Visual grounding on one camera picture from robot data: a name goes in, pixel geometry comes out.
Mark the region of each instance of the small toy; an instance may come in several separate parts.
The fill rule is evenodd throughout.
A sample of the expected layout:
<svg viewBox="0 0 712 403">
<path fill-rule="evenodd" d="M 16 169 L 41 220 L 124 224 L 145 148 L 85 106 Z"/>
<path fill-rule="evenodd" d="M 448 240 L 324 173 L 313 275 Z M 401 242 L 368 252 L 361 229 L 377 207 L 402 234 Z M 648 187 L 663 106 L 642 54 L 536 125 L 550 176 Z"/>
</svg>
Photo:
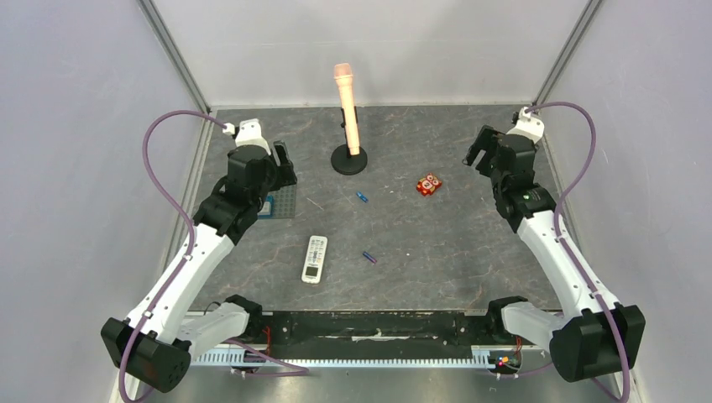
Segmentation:
<svg viewBox="0 0 712 403">
<path fill-rule="evenodd" d="M 429 173 L 425 175 L 424 178 L 418 181 L 416 189 L 423 196 L 430 196 L 431 194 L 435 193 L 437 188 L 440 186 L 442 186 L 442 182 L 437 178 L 437 176 L 433 175 L 432 173 Z"/>
<path fill-rule="evenodd" d="M 373 256 L 371 256 L 368 252 L 364 251 L 364 257 L 368 260 L 371 261 L 371 263 L 376 264 L 378 263 L 378 260 L 376 260 Z"/>
</svg>

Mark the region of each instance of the white cable clip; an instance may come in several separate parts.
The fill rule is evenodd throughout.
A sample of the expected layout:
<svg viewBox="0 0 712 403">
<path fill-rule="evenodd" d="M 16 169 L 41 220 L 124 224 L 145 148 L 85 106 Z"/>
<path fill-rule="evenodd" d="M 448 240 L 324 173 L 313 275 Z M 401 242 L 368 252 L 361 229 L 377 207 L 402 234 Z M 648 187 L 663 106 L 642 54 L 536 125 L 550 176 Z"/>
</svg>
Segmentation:
<svg viewBox="0 0 712 403">
<path fill-rule="evenodd" d="M 234 136 L 235 135 L 235 125 L 232 123 L 225 123 L 225 128 L 222 130 L 223 134 L 227 134 L 228 136 Z"/>
</svg>

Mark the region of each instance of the gray work surface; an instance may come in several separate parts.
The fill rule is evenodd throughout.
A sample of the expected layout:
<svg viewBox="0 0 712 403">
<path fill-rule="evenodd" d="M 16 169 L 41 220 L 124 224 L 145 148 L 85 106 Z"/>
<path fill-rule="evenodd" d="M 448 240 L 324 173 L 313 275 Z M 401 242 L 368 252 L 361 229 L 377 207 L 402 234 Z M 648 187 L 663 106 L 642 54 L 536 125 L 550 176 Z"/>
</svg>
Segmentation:
<svg viewBox="0 0 712 403">
<path fill-rule="evenodd" d="M 540 368 L 548 359 L 523 351 L 524 370 Z M 268 372 L 275 369 L 261 369 Z M 611 377 L 600 378 L 611 387 Z M 242 379 L 228 368 L 192 367 L 170 393 L 154 392 L 149 403 L 200 401 L 225 403 L 608 403 L 593 382 L 569 384 L 554 368 L 532 377 L 497 380 L 482 369 L 312 369 L 310 376 Z"/>
<path fill-rule="evenodd" d="M 360 107 L 369 164 L 354 176 L 331 167 L 333 150 L 344 142 L 339 108 L 220 111 L 218 118 L 236 125 L 259 118 L 267 141 L 285 141 L 299 183 L 296 216 L 257 221 L 213 271 L 192 309 L 232 294 L 270 311 L 482 309 L 492 299 L 517 295 L 559 308 L 533 254 L 495 210 L 490 180 L 462 164 L 482 125 L 507 130 L 518 109 Z M 196 203 L 226 174 L 232 148 L 232 139 L 215 128 Z M 543 149 L 535 169 L 537 181 L 555 193 Z M 422 196 L 416 184 L 428 172 L 443 184 Z M 329 240 L 319 285 L 301 282 L 312 235 Z"/>
</svg>

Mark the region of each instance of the red box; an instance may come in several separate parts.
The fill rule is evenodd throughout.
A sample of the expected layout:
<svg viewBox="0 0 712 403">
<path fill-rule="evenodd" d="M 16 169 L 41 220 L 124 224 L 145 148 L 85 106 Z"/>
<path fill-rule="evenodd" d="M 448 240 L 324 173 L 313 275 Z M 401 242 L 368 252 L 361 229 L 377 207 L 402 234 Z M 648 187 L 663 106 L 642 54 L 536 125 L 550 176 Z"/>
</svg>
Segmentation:
<svg viewBox="0 0 712 403">
<path fill-rule="evenodd" d="M 424 178 L 418 181 L 416 189 L 423 196 L 430 196 L 431 194 L 435 193 L 435 191 L 440 186 L 442 186 L 442 181 L 440 181 L 437 176 L 433 175 L 432 173 L 429 173 L 425 175 Z"/>
</svg>

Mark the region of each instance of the black round base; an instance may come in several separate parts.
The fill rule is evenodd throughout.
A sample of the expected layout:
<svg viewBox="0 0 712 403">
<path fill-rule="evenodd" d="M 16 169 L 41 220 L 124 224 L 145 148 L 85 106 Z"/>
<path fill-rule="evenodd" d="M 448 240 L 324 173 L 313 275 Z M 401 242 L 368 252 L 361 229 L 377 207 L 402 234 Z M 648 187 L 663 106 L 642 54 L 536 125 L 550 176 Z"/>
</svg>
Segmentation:
<svg viewBox="0 0 712 403">
<path fill-rule="evenodd" d="M 339 145 L 332 154 L 332 167 L 341 175 L 356 175 L 366 168 L 369 157 L 366 151 L 359 147 L 359 155 L 348 156 L 348 146 Z"/>
</svg>

